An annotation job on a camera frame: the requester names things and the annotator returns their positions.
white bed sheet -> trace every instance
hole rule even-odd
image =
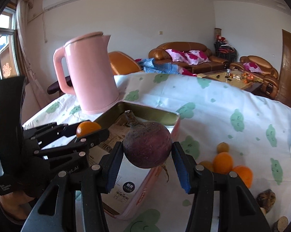
[[[257,196],[268,188],[275,192],[276,203],[266,215],[268,222],[272,224],[281,216],[291,221],[291,108],[226,83],[191,76],[134,73],[115,76],[115,81],[121,99],[178,111],[181,115],[178,141],[184,150],[189,149],[197,163],[212,161],[217,144],[228,143],[234,165],[246,165],[254,173],[252,194]],[[99,115],[82,113],[76,96],[63,95],[29,119],[24,127],[94,121]],[[49,147],[70,140],[61,138]],[[107,216],[111,232],[137,232],[137,227],[131,227],[137,220],[150,223],[147,228],[151,232],[185,231],[193,195],[181,189],[170,158],[167,168],[170,181],[166,183],[161,173],[133,220]],[[214,214],[213,231],[217,215]]]

beet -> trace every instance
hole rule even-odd
[[[136,167],[153,168],[168,158],[172,139],[168,129],[155,121],[139,122],[131,110],[125,111],[130,130],[123,140],[124,154]]]

pink floral pillow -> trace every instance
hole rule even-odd
[[[250,62],[250,63],[244,63],[244,69],[245,70],[249,70],[250,72],[258,72],[258,73],[262,73],[262,70],[259,68],[259,66],[254,63],[254,62]]]
[[[200,50],[191,50],[185,53],[185,55],[190,65],[199,65],[210,61],[208,56]]]
[[[187,63],[187,58],[184,52],[177,51],[174,49],[167,49],[166,52],[171,56],[173,62],[185,62]]]

kettle lid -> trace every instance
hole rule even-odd
[[[92,32],[92,33],[85,34],[85,35],[82,35],[82,36],[79,36],[79,37],[75,37],[75,38],[69,40],[67,43],[65,43],[64,47],[66,47],[69,44],[72,44],[74,42],[77,42],[77,41],[80,41],[80,40],[83,40],[83,39],[86,39],[86,38],[89,38],[89,37],[102,36],[102,35],[103,35],[103,32]]]

orange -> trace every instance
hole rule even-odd
[[[200,162],[198,165],[204,166],[206,169],[210,170],[211,172],[214,171],[213,164],[210,161],[204,160],[204,161]]]
[[[213,168],[215,173],[226,174],[233,168],[233,159],[227,152],[219,153],[213,160]]]
[[[83,121],[77,127],[77,130],[76,130],[77,138],[82,137],[82,136],[87,135],[87,134],[90,134],[92,132],[95,132],[101,128],[102,127],[96,122]]]
[[[253,172],[250,170],[250,168],[240,165],[233,168],[232,171],[239,175],[247,188],[250,188],[253,181]]]
[[[225,142],[219,143],[216,147],[217,153],[229,152],[229,145]]]

